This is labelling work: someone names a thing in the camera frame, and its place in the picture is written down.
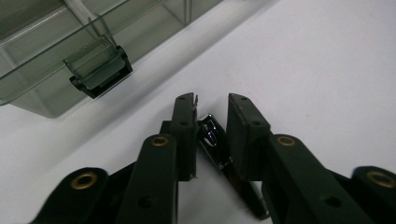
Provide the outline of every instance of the clear storage box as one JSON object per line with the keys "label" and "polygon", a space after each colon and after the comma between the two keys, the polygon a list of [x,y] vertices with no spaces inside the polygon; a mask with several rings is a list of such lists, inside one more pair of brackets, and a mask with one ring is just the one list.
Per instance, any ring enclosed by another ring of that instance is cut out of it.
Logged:
{"label": "clear storage box", "polygon": [[55,118],[220,1],[1,1],[0,105]]}

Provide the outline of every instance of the box latch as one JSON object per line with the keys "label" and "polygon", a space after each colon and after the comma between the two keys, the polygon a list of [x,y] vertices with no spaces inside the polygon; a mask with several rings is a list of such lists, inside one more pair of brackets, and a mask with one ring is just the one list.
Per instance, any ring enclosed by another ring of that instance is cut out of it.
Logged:
{"label": "box latch", "polygon": [[64,60],[72,72],[70,82],[92,99],[120,83],[132,71],[120,46],[100,37]]}

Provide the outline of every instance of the white table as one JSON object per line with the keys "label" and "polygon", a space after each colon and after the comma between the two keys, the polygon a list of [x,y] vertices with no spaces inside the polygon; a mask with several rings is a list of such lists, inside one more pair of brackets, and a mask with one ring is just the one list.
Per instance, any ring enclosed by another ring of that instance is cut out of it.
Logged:
{"label": "white table", "polygon": [[[249,97],[274,133],[294,135],[322,164],[396,173],[396,2],[225,0],[134,64],[103,97],[57,119],[0,108],[0,222],[27,223],[71,172],[113,174],[199,95],[199,118],[225,127],[228,93]],[[178,223],[258,223],[203,153],[180,183]]]}

